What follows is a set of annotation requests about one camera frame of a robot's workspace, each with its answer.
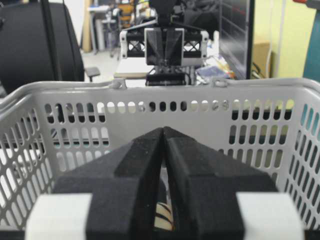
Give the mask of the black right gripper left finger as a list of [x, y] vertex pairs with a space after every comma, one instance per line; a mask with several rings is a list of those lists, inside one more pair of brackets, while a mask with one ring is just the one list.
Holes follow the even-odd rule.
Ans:
[[27, 240], [143, 240], [152, 235], [163, 129], [61, 175], [27, 220]]

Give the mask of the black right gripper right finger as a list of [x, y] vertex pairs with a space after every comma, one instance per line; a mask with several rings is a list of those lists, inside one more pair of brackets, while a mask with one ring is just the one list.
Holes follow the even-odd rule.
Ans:
[[199, 240], [302, 240], [291, 197], [268, 173], [166, 126], [169, 176]]

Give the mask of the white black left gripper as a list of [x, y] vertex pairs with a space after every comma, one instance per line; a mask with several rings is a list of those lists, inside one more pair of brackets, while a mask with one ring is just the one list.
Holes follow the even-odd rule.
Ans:
[[205, 30], [146, 27], [120, 32], [120, 56], [143, 58], [150, 66], [199, 66], [207, 57]]

